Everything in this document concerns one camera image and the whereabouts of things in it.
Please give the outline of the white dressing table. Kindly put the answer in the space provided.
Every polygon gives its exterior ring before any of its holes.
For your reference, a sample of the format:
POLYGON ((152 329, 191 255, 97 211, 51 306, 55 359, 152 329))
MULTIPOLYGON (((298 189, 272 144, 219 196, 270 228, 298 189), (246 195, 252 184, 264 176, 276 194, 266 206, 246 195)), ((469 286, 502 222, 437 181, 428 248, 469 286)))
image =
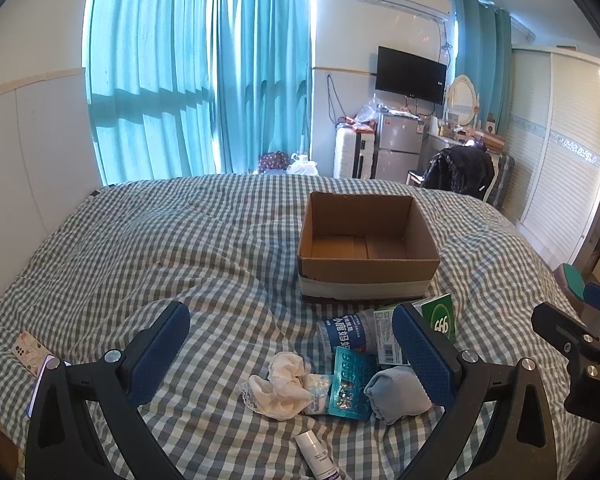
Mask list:
POLYGON ((452 136, 440 136, 440 134, 425 133, 422 137, 422 148, 418 158, 418 171, 425 171, 430 159, 444 148, 452 148, 455 145, 464 145, 468 141, 481 141, 486 146, 486 151, 492 159, 495 170, 498 170, 501 154, 505 151, 506 140, 504 136, 486 133, 478 130, 454 132, 452 136))

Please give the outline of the floral phone case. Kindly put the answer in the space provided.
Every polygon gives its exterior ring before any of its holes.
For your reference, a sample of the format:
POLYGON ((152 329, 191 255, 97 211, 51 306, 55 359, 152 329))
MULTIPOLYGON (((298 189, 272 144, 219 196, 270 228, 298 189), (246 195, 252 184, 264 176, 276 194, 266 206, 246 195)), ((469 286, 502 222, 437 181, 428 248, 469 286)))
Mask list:
POLYGON ((38 376, 45 360, 52 354, 29 332, 22 332, 12 344, 12 354, 33 376, 38 376))

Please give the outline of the oval vanity mirror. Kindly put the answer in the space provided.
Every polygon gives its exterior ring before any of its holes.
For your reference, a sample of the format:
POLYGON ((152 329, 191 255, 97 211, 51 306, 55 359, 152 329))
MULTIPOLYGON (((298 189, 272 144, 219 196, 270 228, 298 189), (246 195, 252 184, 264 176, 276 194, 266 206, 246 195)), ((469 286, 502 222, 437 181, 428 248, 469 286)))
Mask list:
POLYGON ((479 95, 470 78, 457 76, 446 90, 446 120, 462 127, 471 126, 477 120, 479 108, 479 95))

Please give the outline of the teal pill blister pack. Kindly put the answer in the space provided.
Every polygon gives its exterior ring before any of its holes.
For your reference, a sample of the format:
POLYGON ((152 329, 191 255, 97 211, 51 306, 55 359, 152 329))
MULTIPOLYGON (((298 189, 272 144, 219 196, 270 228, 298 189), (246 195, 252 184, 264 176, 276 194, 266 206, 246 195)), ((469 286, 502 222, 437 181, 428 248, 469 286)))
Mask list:
POLYGON ((337 347, 327 414, 366 422, 372 408, 364 389, 377 372, 376 356, 337 347))

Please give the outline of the black wall television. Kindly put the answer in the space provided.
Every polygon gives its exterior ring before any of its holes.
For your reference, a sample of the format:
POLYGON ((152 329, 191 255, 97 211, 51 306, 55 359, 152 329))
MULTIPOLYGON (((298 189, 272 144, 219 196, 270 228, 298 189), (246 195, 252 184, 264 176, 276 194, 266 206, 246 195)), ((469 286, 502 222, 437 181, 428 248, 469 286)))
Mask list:
POLYGON ((387 47, 377 49, 375 89, 441 105, 446 65, 387 47))

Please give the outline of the black jacket on chair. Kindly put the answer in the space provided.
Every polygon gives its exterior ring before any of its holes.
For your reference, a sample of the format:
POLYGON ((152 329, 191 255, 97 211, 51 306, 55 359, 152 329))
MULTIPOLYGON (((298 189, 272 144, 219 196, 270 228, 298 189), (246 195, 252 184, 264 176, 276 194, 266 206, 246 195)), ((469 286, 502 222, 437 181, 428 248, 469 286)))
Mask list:
POLYGON ((493 162, 486 151, 457 145, 434 155, 422 177, 422 187, 483 200, 493 178, 493 162))

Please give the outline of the white cloth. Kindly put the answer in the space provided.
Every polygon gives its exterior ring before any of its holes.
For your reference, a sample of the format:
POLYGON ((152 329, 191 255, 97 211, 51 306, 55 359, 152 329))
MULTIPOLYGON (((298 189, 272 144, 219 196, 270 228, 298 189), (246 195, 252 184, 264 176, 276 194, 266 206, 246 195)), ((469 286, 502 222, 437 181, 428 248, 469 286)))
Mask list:
POLYGON ((303 385, 306 362, 294 352, 278 352, 268 364, 268 377, 251 375, 240 387, 242 402, 251 411, 278 420, 292 419, 313 399, 303 385))

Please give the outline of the green topped stool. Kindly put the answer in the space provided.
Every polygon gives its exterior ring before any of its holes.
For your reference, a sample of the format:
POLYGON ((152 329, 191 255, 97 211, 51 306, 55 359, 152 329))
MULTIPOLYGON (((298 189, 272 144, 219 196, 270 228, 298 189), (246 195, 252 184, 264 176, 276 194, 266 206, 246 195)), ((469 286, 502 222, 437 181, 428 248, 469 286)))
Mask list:
POLYGON ((571 264, 562 263, 553 271, 554 279, 570 301, 583 302, 585 281, 571 264))

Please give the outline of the open cardboard box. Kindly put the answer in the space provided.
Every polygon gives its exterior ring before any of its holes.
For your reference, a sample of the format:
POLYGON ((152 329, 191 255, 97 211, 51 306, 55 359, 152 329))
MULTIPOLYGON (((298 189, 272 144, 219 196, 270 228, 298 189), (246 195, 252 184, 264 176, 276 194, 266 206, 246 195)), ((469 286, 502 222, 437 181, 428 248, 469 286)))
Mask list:
POLYGON ((337 301, 419 298, 439 264, 437 245, 413 197, 309 195, 297 252, 303 296, 337 301))

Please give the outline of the light blue sock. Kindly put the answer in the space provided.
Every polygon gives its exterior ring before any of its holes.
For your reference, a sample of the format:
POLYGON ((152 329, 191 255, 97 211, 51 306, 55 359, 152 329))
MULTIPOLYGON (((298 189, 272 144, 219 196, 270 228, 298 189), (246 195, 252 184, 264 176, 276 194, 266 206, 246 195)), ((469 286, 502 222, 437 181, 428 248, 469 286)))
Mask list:
POLYGON ((415 417, 432 408, 432 402, 414 370, 394 366, 376 373, 363 390, 374 415, 390 426, 404 417, 415 417))

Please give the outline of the left teal curtain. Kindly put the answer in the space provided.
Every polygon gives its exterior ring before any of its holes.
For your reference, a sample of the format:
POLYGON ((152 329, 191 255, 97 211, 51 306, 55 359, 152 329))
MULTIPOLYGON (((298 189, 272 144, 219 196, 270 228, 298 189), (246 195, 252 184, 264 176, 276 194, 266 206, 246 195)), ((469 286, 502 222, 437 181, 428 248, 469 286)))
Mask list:
POLYGON ((90 0, 83 62, 105 183, 215 172, 207 0, 90 0))

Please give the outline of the green 666 medicine box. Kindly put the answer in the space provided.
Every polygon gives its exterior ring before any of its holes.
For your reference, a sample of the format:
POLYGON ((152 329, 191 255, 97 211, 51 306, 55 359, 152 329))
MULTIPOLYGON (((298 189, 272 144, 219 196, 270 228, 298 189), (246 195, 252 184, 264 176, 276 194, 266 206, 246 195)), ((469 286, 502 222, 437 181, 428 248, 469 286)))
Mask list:
MULTIPOLYGON (((455 341, 455 313, 450 294, 413 300, 411 305, 435 332, 455 341)), ((374 312, 378 363, 380 365, 407 364, 394 334, 392 319, 397 304, 390 304, 374 312)))

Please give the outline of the checkered bed quilt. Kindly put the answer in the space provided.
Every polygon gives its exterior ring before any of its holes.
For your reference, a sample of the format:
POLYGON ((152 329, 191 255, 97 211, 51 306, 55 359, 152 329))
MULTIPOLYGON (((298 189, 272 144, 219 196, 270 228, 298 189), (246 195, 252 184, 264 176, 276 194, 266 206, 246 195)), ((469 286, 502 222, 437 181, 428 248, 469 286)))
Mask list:
POLYGON ((188 341, 152 401, 147 426, 189 479, 305 479, 294 438, 312 430, 348 479, 393 479, 441 417, 434 408, 392 426, 376 419, 253 413, 240 386, 275 353, 326 368, 317 339, 341 304, 310 304, 298 282, 297 247, 314 192, 409 195, 436 242, 431 296, 450 295, 456 342, 492 363, 524 356, 540 368, 561 476, 582 455, 592 426, 565 411, 566 362, 531 326, 543 301, 569 302, 550 270, 496 209, 472 197, 381 181, 293 176, 207 176, 133 182, 88 198, 32 256, 0 299, 0 425, 27 440, 34 377, 12 354, 29 332, 71 363, 124 347, 171 301, 189 308, 188 341))

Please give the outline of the white suitcase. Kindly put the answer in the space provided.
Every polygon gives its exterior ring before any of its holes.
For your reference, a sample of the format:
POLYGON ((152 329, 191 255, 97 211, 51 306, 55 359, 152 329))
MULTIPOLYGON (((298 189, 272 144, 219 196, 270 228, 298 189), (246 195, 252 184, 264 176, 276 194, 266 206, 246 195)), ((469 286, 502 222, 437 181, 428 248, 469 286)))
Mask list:
POLYGON ((336 130, 334 177, 336 179, 370 179, 373 177, 375 133, 349 126, 336 130))

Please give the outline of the large clear water jug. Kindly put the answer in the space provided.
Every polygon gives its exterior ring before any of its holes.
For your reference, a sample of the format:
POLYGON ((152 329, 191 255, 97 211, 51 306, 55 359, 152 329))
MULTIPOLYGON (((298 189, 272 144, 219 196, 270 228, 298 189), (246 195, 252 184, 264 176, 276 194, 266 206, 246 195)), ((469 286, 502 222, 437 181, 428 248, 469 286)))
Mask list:
POLYGON ((294 153, 291 156, 291 164, 286 169, 287 174, 300 174, 300 176, 318 176, 317 164, 309 160, 307 154, 294 153))

